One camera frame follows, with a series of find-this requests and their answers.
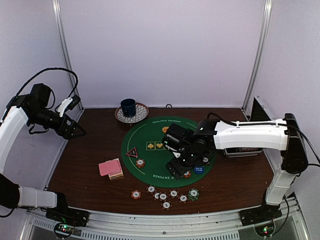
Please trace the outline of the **brown poker chip stack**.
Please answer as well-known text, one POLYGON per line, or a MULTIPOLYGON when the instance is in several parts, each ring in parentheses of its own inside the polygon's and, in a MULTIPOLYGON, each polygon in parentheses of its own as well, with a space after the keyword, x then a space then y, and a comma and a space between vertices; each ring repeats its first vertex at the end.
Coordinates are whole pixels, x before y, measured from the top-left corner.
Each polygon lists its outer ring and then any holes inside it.
POLYGON ((164 192, 159 194, 159 200, 160 201, 166 201, 168 199, 168 195, 164 192))

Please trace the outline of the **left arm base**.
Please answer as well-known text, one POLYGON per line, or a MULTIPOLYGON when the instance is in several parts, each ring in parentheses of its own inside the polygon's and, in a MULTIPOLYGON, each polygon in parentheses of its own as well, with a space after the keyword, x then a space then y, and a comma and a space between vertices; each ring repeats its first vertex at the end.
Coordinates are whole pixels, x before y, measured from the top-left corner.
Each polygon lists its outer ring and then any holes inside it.
POLYGON ((68 208, 66 211, 47 208, 46 218, 56 221, 53 233, 60 239, 69 238, 76 227, 86 227, 90 213, 85 210, 68 208))

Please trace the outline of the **orange big blind button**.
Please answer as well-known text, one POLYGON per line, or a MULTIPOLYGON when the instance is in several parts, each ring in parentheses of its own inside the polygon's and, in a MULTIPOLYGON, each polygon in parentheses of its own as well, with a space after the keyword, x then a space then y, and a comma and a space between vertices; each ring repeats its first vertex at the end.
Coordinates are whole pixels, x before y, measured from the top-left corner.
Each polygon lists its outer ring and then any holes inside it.
POLYGON ((168 127, 168 126, 165 126, 165 127, 162 128, 162 132, 163 132, 163 133, 166 133, 168 129, 169 129, 169 127, 168 127))

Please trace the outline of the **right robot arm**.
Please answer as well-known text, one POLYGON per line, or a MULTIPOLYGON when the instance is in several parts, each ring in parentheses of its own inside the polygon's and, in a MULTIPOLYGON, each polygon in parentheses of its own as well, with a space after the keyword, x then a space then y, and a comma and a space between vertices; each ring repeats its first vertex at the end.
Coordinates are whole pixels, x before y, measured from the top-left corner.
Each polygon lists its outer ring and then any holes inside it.
POLYGON ((227 121, 220 116, 206 118, 195 130, 173 123, 162 142, 174 153, 165 165, 175 179, 180 179, 194 167, 211 160, 216 150, 258 148, 280 151, 282 162, 265 191, 261 206, 255 208, 259 220, 268 220, 280 207, 282 199, 296 176, 308 167, 308 159, 295 116, 269 121, 227 121))

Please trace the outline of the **triangular black red dealer button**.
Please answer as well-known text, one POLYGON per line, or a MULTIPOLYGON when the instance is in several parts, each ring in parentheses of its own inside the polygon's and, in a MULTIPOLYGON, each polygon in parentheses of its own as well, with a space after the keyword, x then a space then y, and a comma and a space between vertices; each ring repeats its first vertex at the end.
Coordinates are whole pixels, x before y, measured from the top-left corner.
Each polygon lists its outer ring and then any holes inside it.
POLYGON ((138 154, 138 150, 136 147, 133 147, 131 150, 129 150, 125 156, 127 157, 133 157, 133 158, 138 158, 139 154, 138 154))

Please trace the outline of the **blue small blind button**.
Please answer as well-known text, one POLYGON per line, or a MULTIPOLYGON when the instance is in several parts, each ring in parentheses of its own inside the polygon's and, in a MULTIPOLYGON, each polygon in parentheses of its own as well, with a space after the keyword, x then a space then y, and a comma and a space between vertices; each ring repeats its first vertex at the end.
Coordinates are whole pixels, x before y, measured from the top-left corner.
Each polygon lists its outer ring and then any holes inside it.
POLYGON ((201 175, 205 172, 205 168, 204 168, 204 166, 196 166, 196 167, 194 167, 193 171, 195 174, 201 175))

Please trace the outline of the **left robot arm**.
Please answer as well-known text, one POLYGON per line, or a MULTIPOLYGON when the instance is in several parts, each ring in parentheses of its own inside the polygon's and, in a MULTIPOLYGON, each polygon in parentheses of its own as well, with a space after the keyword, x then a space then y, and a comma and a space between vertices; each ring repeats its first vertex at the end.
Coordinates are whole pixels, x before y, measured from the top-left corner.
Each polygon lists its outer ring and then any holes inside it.
MULTIPOLYGON (((16 138, 24 126, 43 127, 47 132, 54 130, 58 136, 71 140, 86 135, 86 131, 66 111, 72 110, 80 97, 67 97, 59 105, 57 111, 47 108, 52 89, 43 84, 35 84, 29 94, 14 96, 6 107, 0 121, 0 171, 5 170, 6 161, 16 138)), ((0 204, 14 210, 16 208, 47 208, 61 222, 72 218, 66 196, 60 192, 23 187, 13 183, 4 175, 0 176, 0 204)))

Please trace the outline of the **pink playing card deck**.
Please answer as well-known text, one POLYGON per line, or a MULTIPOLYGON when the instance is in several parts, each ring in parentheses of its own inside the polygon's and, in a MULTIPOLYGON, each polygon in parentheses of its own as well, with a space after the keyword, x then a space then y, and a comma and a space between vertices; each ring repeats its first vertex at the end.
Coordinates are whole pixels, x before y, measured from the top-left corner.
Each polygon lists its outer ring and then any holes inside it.
POLYGON ((120 160, 118 158, 108 160, 98 164, 99 174, 103 176, 118 175, 123 172, 120 160))

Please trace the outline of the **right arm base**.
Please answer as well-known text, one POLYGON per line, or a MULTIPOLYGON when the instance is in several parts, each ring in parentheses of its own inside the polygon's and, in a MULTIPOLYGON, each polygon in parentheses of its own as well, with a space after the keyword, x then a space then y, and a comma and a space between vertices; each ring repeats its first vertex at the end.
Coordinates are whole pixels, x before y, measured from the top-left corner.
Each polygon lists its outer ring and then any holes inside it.
POLYGON ((254 226, 254 231, 259 237, 270 237, 276 231, 274 220, 282 216, 280 210, 263 209, 261 206, 241 210, 239 212, 242 226, 254 226))

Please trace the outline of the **green poker chip stack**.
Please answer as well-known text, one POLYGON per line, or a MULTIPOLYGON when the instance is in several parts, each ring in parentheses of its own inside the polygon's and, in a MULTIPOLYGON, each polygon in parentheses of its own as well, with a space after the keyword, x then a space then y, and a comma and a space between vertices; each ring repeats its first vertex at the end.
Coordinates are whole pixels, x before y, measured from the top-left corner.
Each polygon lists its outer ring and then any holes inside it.
POLYGON ((200 196, 200 192, 196 188, 192 188, 188 192, 188 199, 190 201, 197 201, 199 199, 199 196, 200 196))

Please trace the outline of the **red chips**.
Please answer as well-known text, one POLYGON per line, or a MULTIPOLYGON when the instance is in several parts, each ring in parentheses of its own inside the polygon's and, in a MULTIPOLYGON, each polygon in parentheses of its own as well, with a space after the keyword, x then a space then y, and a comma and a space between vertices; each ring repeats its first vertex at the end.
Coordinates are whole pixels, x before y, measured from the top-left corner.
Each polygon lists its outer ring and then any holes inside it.
POLYGON ((135 162, 136 167, 139 169, 143 168, 145 166, 145 164, 146 164, 145 160, 141 159, 141 158, 137 159, 135 162))
POLYGON ((191 176, 191 172, 190 171, 187 171, 183 174, 183 177, 184 178, 189 178, 191 176))

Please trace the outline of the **red poker chip stack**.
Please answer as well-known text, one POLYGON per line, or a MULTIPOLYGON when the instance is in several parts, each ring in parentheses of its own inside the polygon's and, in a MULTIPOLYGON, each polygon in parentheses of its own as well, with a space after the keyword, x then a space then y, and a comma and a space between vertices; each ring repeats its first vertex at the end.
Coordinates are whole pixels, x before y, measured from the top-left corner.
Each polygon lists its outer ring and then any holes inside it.
POLYGON ((141 198, 141 192, 139 190, 133 190, 131 192, 131 197, 134 199, 134 200, 138 200, 141 198))

